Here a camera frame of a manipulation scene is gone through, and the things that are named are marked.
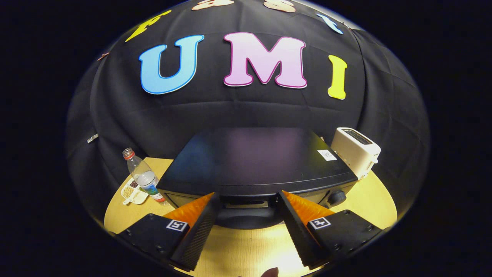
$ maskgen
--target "yellow letter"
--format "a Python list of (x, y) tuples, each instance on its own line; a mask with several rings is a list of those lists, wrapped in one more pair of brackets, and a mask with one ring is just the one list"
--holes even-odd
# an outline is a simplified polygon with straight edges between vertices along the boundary
[(265, 7), (270, 9), (281, 10), (285, 12), (296, 11), (296, 9), (292, 7), (294, 4), (286, 0), (265, 0), (263, 4), (265, 5)]
[(343, 88), (345, 86), (345, 68), (347, 68), (347, 63), (333, 55), (329, 55), (328, 59), (330, 59), (333, 64), (332, 86), (328, 89), (328, 95), (343, 100), (345, 99), (345, 91)]
[(153, 18), (149, 19), (149, 20), (147, 20), (146, 22), (142, 23), (142, 24), (141, 24), (140, 26), (138, 26), (138, 28), (137, 28), (137, 29), (133, 32), (133, 34), (131, 34), (131, 36), (125, 40), (125, 42), (127, 42), (127, 41), (129, 41), (130, 39), (132, 39), (132, 38), (134, 38), (134, 37), (138, 36), (139, 34), (141, 34), (141, 33), (143, 33), (143, 32), (145, 32), (145, 30), (147, 30), (147, 26), (150, 26), (150, 25), (154, 24), (155, 22), (157, 22), (157, 20), (159, 20), (159, 18), (160, 18), (161, 16), (166, 15), (166, 14), (168, 14), (168, 13), (170, 13), (170, 12), (171, 12), (171, 11), (170, 11), (170, 10), (168, 10), (168, 11), (166, 11), (166, 12), (164, 12), (164, 13), (161, 13), (161, 14), (159, 14), (159, 15), (157, 15), (157, 16), (155, 16), (155, 17), (153, 17)]
[(230, 0), (205, 0), (199, 2), (195, 7), (191, 8), (191, 10), (200, 10), (205, 9), (211, 6), (225, 6), (234, 3), (234, 1)]

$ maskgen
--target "bottle label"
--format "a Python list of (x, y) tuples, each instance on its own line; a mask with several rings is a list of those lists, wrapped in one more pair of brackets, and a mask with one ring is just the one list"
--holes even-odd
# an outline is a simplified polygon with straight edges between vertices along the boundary
[(164, 197), (157, 191), (157, 188), (155, 185), (159, 182), (159, 179), (157, 176), (150, 182), (149, 184), (145, 186), (141, 186), (145, 192), (147, 192), (154, 200), (161, 200), (164, 199)]

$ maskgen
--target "cutout letter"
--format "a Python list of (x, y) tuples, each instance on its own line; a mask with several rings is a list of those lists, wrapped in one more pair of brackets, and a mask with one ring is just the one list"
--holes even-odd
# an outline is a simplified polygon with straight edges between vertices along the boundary
[(265, 0), (263, 4), (265, 5), (265, 7), (274, 10), (281, 10), (285, 12), (296, 11), (296, 9), (293, 7), (294, 4), (286, 0)]
[(303, 76), (303, 48), (306, 44), (293, 37), (281, 37), (268, 51), (260, 40), (251, 33), (231, 33), (224, 36), (231, 42), (231, 71), (224, 78), (224, 84), (232, 87), (247, 86), (253, 82), (253, 76), (247, 72), (247, 63), (251, 64), (262, 84), (270, 81), (280, 64), (280, 74), (275, 83), (287, 88), (305, 88)]
[(138, 26), (138, 28), (137, 28), (137, 29), (133, 32), (133, 34), (131, 34), (131, 36), (125, 40), (125, 42), (127, 42), (127, 41), (129, 41), (130, 39), (132, 39), (132, 38), (134, 38), (134, 37), (138, 36), (139, 34), (141, 34), (141, 33), (143, 33), (143, 32), (145, 32), (145, 30), (147, 30), (147, 26), (150, 26), (150, 25), (154, 24), (155, 22), (157, 22), (157, 20), (159, 20), (159, 18), (160, 18), (161, 16), (166, 15), (166, 14), (168, 14), (168, 13), (170, 13), (170, 12), (171, 12), (171, 11), (170, 11), (170, 10), (168, 10), (168, 11), (166, 11), (166, 12), (164, 12), (164, 13), (161, 13), (161, 14), (159, 14), (159, 15), (157, 15), (157, 16), (155, 16), (155, 17), (153, 17), (153, 18), (149, 19), (149, 20), (147, 20), (146, 22), (142, 23), (142, 24), (141, 24), (140, 26)]
[(164, 94), (184, 87), (193, 79), (196, 72), (196, 50), (198, 43), (204, 39), (203, 35), (191, 35), (178, 39), (175, 46), (181, 48), (180, 69), (171, 77), (160, 75), (160, 55), (167, 45), (153, 47), (140, 55), (142, 61), (140, 81), (142, 88), (152, 94)]
[(225, 6), (234, 3), (234, 1), (230, 0), (205, 0), (199, 2), (195, 7), (191, 8), (191, 10), (201, 10), (206, 9), (212, 6)]
[(337, 28), (337, 24), (333, 21), (331, 21), (327, 16), (324, 16), (322, 14), (317, 14), (317, 16), (321, 17), (325, 23), (328, 25), (328, 27), (330, 27), (333, 31), (339, 33), (340, 35), (343, 34), (343, 32)]
[(329, 55), (328, 59), (333, 64), (332, 86), (328, 89), (328, 95), (343, 100), (345, 99), (345, 68), (347, 63), (337, 56)]

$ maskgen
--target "beans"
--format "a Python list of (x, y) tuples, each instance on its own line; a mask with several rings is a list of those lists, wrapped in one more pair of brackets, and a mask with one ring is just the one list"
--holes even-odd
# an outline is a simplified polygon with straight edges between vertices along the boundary
[(133, 192), (133, 189), (131, 187), (126, 187), (123, 190), (123, 197), (128, 198), (130, 197), (131, 193)]

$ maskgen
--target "yellow letter i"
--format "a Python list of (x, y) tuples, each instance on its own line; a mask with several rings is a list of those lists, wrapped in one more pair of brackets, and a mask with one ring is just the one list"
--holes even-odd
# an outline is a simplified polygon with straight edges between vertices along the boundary
[(343, 100), (345, 99), (345, 68), (347, 68), (347, 63), (337, 56), (329, 55), (328, 59), (333, 65), (333, 77), (332, 86), (328, 89), (328, 95)]

